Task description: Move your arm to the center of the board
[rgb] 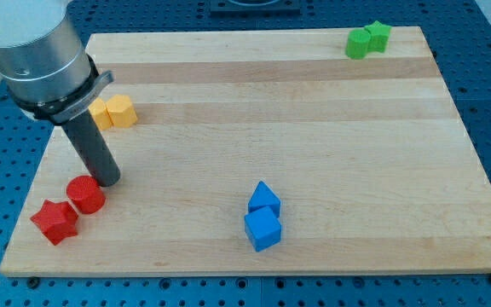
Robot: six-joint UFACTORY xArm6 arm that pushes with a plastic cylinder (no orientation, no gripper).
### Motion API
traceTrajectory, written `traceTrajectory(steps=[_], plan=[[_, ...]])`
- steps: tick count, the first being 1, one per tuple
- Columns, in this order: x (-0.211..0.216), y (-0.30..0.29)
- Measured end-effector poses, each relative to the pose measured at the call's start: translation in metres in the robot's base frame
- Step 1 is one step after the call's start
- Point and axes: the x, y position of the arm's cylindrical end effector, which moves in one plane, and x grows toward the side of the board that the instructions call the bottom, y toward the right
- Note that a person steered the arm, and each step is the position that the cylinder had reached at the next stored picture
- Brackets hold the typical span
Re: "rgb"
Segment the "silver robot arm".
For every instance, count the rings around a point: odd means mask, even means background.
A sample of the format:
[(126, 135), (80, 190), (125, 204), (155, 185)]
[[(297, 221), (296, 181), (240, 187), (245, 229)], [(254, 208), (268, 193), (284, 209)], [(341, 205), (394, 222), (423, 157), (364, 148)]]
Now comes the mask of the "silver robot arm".
[(99, 73), (67, 12), (67, 0), (0, 0), (0, 74), (35, 119), (63, 125), (88, 110), (111, 72)]

